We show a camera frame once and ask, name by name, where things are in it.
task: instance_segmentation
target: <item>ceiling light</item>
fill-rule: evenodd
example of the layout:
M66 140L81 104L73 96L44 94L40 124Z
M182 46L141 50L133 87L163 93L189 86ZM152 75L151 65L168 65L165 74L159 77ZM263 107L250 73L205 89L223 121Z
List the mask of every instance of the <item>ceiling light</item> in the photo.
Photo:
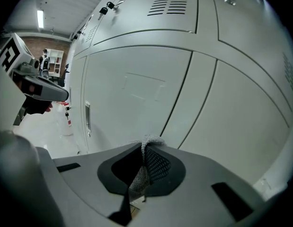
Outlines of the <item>ceiling light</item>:
M37 10L37 18L38 18L38 26L39 26L39 28L44 28L44 25L43 25L43 11L42 10Z

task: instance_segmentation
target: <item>ceiling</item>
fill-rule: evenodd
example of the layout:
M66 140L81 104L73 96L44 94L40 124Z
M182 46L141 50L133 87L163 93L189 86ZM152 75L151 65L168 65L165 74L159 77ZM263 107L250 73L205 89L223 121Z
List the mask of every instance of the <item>ceiling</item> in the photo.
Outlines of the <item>ceiling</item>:
M80 29L101 0L21 0L6 22L7 33L54 35L69 39ZM38 27L37 10L44 11L44 29Z

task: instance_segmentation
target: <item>white floor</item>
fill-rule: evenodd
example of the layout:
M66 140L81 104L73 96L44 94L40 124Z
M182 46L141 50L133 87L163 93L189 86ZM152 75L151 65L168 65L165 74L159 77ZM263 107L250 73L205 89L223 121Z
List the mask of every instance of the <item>white floor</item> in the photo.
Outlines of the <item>white floor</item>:
M36 147L47 149L52 158L72 157L78 154L72 128L68 128L62 105L52 103L51 112L27 114L13 131L28 139Z

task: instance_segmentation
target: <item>brick wall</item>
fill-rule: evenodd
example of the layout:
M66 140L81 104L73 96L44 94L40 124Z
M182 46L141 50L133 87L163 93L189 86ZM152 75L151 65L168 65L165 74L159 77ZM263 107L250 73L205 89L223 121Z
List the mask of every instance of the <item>brick wall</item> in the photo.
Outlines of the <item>brick wall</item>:
M21 39L27 45L33 56L37 59L39 59L42 55L42 51L45 48L64 51L60 68L60 76L63 74L65 70L66 58L71 45L69 42L42 37L21 37Z

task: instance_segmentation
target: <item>locker vent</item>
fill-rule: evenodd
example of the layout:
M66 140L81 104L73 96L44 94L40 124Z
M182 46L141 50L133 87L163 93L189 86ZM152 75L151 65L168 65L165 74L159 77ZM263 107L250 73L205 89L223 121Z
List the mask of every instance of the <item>locker vent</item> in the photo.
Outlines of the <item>locker vent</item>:
M166 14L185 14L187 0L156 0L147 16Z
M94 36L94 33L95 33L95 30L96 30L97 26L93 27L90 31L89 31L89 34L88 36L86 37L86 40L85 42L91 40Z

